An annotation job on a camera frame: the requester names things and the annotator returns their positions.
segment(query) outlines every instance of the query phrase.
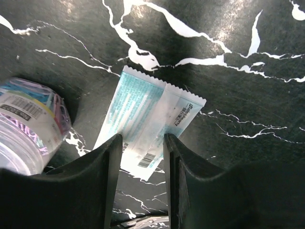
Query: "barcode on packet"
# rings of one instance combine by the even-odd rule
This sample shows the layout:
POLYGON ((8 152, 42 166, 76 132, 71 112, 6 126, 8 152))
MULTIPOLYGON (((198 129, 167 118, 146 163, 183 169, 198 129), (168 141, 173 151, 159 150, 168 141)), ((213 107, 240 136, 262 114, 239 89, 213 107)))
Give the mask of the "barcode on packet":
POLYGON ((29 112, 36 119, 39 118, 39 116, 42 114, 42 109, 40 107, 20 97, 15 97, 14 101, 11 102, 11 104, 20 107, 24 111, 29 112))
POLYGON ((143 167, 143 168, 147 168, 150 165, 150 163, 154 160, 155 157, 156 157, 156 155, 146 154, 144 156, 144 158, 140 161, 138 166, 143 167))

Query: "marble countertop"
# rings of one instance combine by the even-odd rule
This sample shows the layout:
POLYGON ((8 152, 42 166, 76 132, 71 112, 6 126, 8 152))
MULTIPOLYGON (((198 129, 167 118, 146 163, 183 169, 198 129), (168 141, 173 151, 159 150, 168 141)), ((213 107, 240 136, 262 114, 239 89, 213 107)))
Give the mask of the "marble countertop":
MULTIPOLYGON (((92 150, 124 65, 207 100, 181 140, 211 163, 304 161, 304 12, 304 0, 2 0, 1 80, 64 97, 73 129, 48 169, 92 150)), ((148 181, 120 171, 113 222, 147 214, 167 214, 162 162, 148 181)))

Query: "table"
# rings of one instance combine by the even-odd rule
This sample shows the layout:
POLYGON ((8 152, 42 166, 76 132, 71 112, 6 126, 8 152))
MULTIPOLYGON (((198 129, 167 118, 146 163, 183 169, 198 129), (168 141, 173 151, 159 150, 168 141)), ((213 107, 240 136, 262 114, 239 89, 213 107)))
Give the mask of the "table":
MULTIPOLYGON (((304 161, 304 0, 0 6, 1 80, 17 76, 51 87, 73 121, 47 169, 93 148, 124 65, 207 100, 181 140, 211 163, 304 161)), ((167 213, 163 164, 147 182, 121 170, 113 222, 154 213, 167 213)))

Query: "white and blue packet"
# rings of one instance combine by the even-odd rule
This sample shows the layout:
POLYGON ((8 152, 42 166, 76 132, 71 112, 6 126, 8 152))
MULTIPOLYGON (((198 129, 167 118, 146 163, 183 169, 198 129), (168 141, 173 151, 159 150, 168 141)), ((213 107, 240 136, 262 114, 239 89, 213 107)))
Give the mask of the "white and blue packet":
POLYGON ((94 149, 123 136, 121 169, 148 180, 163 159, 164 134, 177 137, 206 100, 125 66, 94 149))

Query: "clear plastic lid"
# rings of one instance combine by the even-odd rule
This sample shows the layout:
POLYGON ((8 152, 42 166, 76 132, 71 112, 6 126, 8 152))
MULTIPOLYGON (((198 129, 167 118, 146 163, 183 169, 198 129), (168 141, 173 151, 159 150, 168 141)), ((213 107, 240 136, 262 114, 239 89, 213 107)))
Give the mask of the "clear plastic lid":
POLYGON ((26 134, 1 115, 0 167, 28 176, 43 171, 39 148, 26 134))

